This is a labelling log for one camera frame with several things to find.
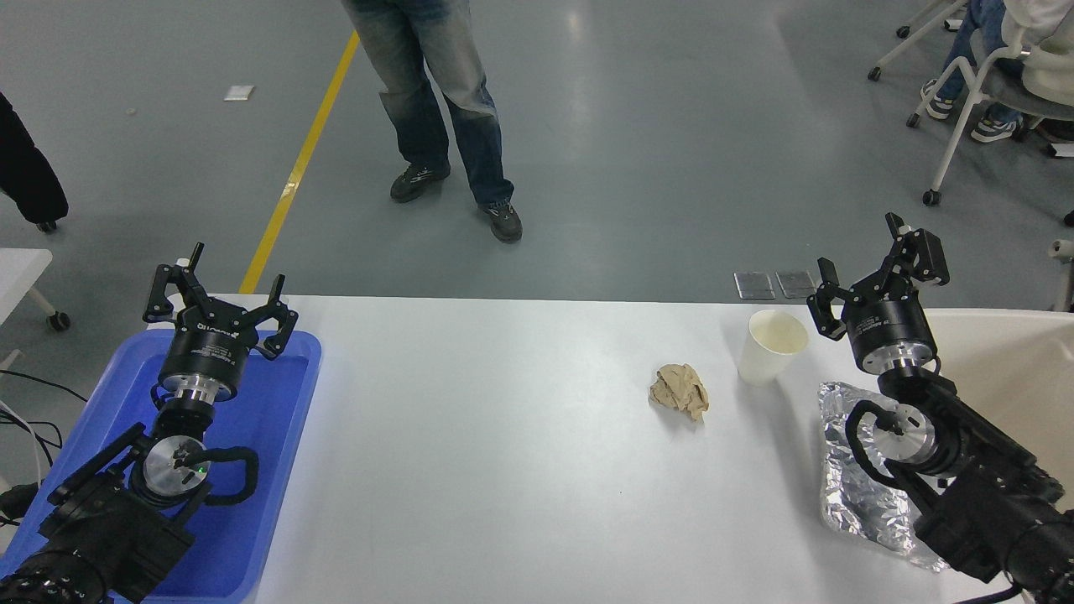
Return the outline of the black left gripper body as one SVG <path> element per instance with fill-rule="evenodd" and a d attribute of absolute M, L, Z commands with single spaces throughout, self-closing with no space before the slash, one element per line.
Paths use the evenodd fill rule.
<path fill-rule="evenodd" d="M 177 314 L 174 339 L 168 350 L 158 382 L 176 389 L 182 376 L 202 376 L 218 382 L 222 389 L 237 389 L 249 353 L 257 345 L 257 330 L 250 325 L 235 325 L 223 312 L 208 320 L 202 310 L 188 307 Z"/>

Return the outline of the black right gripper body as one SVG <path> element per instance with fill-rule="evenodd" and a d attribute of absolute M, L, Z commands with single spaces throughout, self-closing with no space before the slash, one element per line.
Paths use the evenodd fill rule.
<path fill-rule="evenodd" d="M 937 359 L 918 294 L 847 303 L 841 320 L 857 364 L 927 364 Z"/>

